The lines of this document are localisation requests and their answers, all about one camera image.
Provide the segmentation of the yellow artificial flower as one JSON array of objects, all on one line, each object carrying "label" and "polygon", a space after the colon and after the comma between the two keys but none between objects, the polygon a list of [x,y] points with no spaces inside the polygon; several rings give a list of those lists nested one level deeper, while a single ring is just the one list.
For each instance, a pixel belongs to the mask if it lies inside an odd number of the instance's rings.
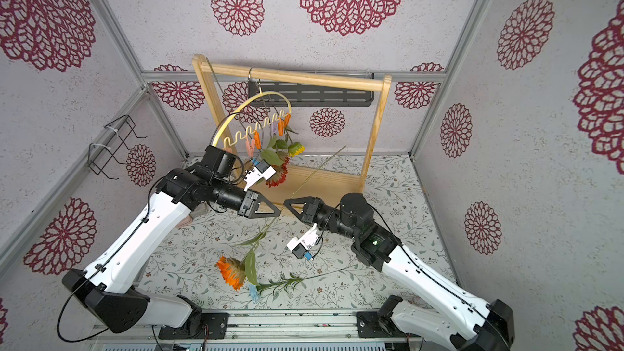
[{"label": "yellow artificial flower", "polygon": [[302,143],[300,143],[299,141],[294,141],[294,139],[292,139],[292,134],[296,134],[296,132],[294,132],[291,128],[289,128],[289,126],[287,126],[284,130],[284,140],[287,144],[286,150],[288,151],[288,155],[291,158],[303,154],[306,150],[305,146],[303,146]]}]

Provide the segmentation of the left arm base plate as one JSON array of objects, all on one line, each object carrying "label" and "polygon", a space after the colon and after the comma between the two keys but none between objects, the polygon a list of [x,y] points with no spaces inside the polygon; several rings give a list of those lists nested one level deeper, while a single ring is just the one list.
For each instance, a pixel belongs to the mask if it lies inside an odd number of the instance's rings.
[{"label": "left arm base plate", "polygon": [[191,314],[180,328],[162,326],[157,338],[175,340],[223,340],[230,315],[228,313],[204,312],[202,308],[182,295],[178,296],[191,307]]}]

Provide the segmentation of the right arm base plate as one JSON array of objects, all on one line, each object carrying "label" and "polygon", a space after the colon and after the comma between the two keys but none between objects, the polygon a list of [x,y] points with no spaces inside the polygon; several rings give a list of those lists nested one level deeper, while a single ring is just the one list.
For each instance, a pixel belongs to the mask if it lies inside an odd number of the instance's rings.
[{"label": "right arm base plate", "polygon": [[360,338],[403,338],[406,333],[400,331],[389,318],[381,317],[377,311],[359,311],[356,313],[357,332]]}]

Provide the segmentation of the yellow wavy clothes hanger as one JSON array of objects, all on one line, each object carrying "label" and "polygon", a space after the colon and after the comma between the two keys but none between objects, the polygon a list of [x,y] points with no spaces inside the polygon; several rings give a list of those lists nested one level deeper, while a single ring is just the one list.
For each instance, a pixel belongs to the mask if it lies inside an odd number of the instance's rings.
[{"label": "yellow wavy clothes hanger", "polygon": [[[242,71],[243,73],[247,74],[247,80],[251,81],[252,80],[251,73],[253,70],[256,70],[256,69],[257,69],[256,67],[246,68],[242,66],[228,66],[228,65],[221,65],[221,64],[217,65],[217,64],[211,64],[210,62],[207,62],[205,73],[206,74],[211,73],[212,77],[214,78],[214,82],[222,91],[222,94],[225,94],[225,92],[221,88],[219,81],[217,80],[217,77],[216,77],[217,75],[235,76],[234,74],[235,71]],[[251,118],[242,120],[242,122],[247,123],[247,126],[244,126],[242,131],[236,132],[234,135],[229,134],[229,133],[226,134],[223,139],[223,145],[225,148],[234,149],[235,144],[237,144],[239,140],[245,139],[247,138],[247,136],[251,136],[256,131],[260,131],[262,128],[266,128],[266,126],[271,126],[273,125],[274,122],[277,122],[277,121],[284,121],[284,123],[282,124],[284,128],[279,129],[279,132],[281,134],[284,134],[285,127],[288,125],[287,121],[289,120],[289,117],[293,113],[292,112],[293,107],[291,105],[291,102],[289,101],[289,99],[287,99],[284,96],[284,94],[274,92],[274,91],[264,92],[264,91],[261,91],[261,89],[259,89],[257,94],[246,99],[245,102],[242,102],[242,104],[240,104],[240,106],[237,107],[237,109],[232,111],[229,115],[220,119],[220,122],[217,124],[217,128],[214,132],[213,138],[211,139],[211,145],[217,146],[219,144],[219,141],[222,138],[222,136],[224,136],[224,133],[228,131],[228,126],[230,125],[230,123],[233,120],[235,120],[240,114],[246,115],[248,113],[247,108],[248,106],[251,105],[253,101],[257,99],[260,99],[263,101],[265,97],[269,97],[271,95],[275,95],[281,98],[284,102],[286,102],[286,106],[288,110],[287,111],[281,110],[278,113],[275,113],[273,115],[266,114],[263,117],[263,120],[252,121]]]}]

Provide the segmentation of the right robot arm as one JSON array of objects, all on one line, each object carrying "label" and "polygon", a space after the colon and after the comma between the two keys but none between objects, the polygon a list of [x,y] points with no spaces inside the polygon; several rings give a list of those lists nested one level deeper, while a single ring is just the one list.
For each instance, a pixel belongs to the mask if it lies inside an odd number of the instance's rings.
[{"label": "right robot arm", "polygon": [[512,348],[513,310],[501,300],[487,302],[467,292],[424,263],[391,232],[362,194],[348,193],[335,207],[314,197],[288,199],[284,206],[310,228],[289,242],[298,258],[310,258],[310,248],[321,242],[325,232],[347,237],[359,262],[427,302],[422,309],[401,297],[389,297],[377,312],[386,333],[416,335],[448,350]]}]

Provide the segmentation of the orange artificial flower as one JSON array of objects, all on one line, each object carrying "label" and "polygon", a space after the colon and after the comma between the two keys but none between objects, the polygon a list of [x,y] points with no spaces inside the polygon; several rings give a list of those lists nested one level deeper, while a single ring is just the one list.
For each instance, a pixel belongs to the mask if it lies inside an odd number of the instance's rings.
[{"label": "orange artificial flower", "polygon": [[240,244],[243,247],[249,248],[249,251],[242,260],[222,256],[216,262],[215,266],[219,269],[224,282],[234,290],[240,291],[245,285],[257,285],[260,283],[258,281],[258,249],[263,239],[271,231],[271,228],[278,223],[279,219],[280,217],[273,218],[268,224],[261,228],[256,237]]}]

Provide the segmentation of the wooden clothes rack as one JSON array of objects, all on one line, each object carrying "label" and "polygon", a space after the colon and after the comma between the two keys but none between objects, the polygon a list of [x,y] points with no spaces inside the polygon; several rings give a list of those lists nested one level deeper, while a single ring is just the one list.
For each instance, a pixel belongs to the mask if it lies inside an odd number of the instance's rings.
[{"label": "wooden clothes rack", "polygon": [[326,171],[322,167],[300,167],[288,165],[286,181],[281,185],[270,188],[264,184],[256,184],[253,189],[262,193],[276,205],[281,205],[289,198],[319,197],[330,205],[335,205],[347,193],[362,193],[367,182],[371,158],[375,143],[379,136],[384,112],[393,78],[387,75],[383,80],[363,79],[345,76],[329,76],[297,71],[281,71],[265,68],[247,68],[235,65],[211,64],[204,55],[197,54],[192,60],[198,82],[205,95],[206,103],[211,110],[215,123],[218,125],[216,135],[211,140],[213,146],[235,151],[236,144],[253,134],[253,128],[246,128],[243,133],[234,135],[228,126],[234,120],[227,117],[221,107],[216,91],[215,77],[217,75],[235,76],[258,79],[262,81],[279,81],[301,85],[334,87],[338,89],[352,89],[359,91],[379,92],[380,99],[376,108],[375,118],[372,121],[370,138],[367,144],[362,170],[359,175],[349,175],[341,172]]}]

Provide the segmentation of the red artificial flower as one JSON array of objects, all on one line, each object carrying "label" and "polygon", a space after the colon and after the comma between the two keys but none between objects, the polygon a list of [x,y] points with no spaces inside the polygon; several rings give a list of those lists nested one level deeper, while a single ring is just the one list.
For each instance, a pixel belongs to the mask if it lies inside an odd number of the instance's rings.
[{"label": "red artificial flower", "polygon": [[276,154],[287,154],[289,151],[289,143],[284,140],[284,138],[279,136],[271,137],[266,150],[271,151]]},{"label": "red artificial flower", "polygon": [[263,149],[260,155],[262,160],[268,162],[275,170],[275,174],[266,180],[266,185],[270,188],[282,185],[288,175],[290,157],[283,151],[272,149]]}]

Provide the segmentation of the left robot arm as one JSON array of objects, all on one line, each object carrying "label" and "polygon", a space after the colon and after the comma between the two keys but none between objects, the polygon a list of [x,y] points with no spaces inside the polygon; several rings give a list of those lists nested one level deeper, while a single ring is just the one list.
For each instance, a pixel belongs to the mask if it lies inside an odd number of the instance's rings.
[{"label": "left robot arm", "polygon": [[200,162],[171,170],[151,190],[146,207],[122,235],[86,269],[71,269],[63,286],[113,333],[136,325],[162,326],[180,338],[201,332],[202,309],[188,298],[168,297],[136,289],[134,281],[155,249],[192,211],[211,204],[240,217],[260,219],[261,204],[269,201],[252,189],[276,171],[265,161],[243,174],[245,187],[230,175],[237,156],[208,146]]}]

